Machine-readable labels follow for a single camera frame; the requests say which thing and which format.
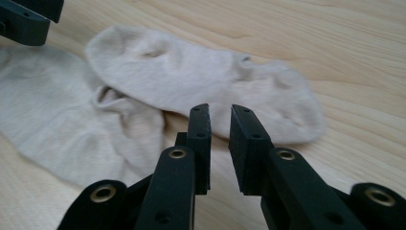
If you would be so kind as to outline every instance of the table surface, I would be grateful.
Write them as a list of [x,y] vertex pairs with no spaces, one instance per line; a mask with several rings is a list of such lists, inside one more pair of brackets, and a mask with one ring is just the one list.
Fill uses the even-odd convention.
[[[405,12],[402,0],[70,0],[47,44],[83,57],[94,35],[125,24],[256,62],[282,59],[306,76],[327,117],[322,138],[290,148],[346,193],[370,181],[406,197]],[[187,120],[167,113],[166,122],[170,146]],[[227,141],[213,143],[212,190],[197,198],[195,229],[266,229],[259,199],[238,191]],[[0,157],[0,228],[55,229],[81,188],[22,158],[1,135]]]

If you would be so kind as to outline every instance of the beige sock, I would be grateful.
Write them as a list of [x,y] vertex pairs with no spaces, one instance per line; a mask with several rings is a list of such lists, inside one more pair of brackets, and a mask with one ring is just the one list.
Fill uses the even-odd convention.
[[22,155],[79,185],[135,183],[162,150],[160,110],[100,85],[54,48],[0,49],[0,108],[0,131]]
[[313,141],[325,130],[305,78],[280,60],[255,64],[244,54],[125,26],[98,34],[86,54],[107,85],[141,102],[185,116],[210,104],[213,132],[223,137],[232,104],[253,109],[275,143]]

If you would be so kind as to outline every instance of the wooden table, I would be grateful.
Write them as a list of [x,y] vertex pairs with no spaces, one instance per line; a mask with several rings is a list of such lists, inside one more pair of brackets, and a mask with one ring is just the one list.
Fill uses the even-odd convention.
[[[47,44],[83,57],[94,35],[117,24],[286,61],[327,117],[321,139],[290,148],[344,192],[371,181],[406,197],[406,2],[68,0]],[[167,113],[166,121],[170,146],[187,120]],[[212,190],[197,198],[195,228],[266,229],[259,199],[238,192],[227,141],[214,138],[213,150]],[[55,229],[81,188],[22,158],[4,136],[0,154],[0,229]]]

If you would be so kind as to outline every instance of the fabric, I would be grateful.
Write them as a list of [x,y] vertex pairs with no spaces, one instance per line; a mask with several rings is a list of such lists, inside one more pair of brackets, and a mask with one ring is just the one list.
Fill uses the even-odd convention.
[[98,34],[86,54],[105,84],[153,107],[188,116],[209,104],[213,132],[222,137],[232,104],[254,110],[277,144],[310,142],[325,130],[305,78],[280,60],[255,64],[244,54],[125,26]]
[[231,105],[243,105],[277,144],[313,141],[325,128],[305,78],[280,60],[255,64],[124,26],[98,34],[85,52],[90,65],[51,47],[0,49],[0,131],[22,155],[82,186],[131,185],[153,173],[161,110],[188,116],[209,104],[213,133],[228,137]]
[[161,111],[95,77],[85,62],[54,48],[1,48],[0,131],[62,179],[135,183],[155,169]]

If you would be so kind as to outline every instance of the wooden surface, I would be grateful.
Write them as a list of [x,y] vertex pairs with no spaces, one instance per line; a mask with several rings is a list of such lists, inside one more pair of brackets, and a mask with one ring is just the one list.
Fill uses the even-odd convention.
[[[282,59],[307,77],[328,125],[318,141],[290,148],[346,193],[371,181],[406,197],[405,12],[402,0],[68,0],[47,43],[83,57],[94,35],[125,24],[257,62]],[[166,121],[169,146],[187,121]],[[80,188],[23,159],[2,136],[0,144],[0,229],[55,229]],[[195,228],[266,229],[259,200],[237,190],[226,146],[214,138],[213,189],[197,198]]]

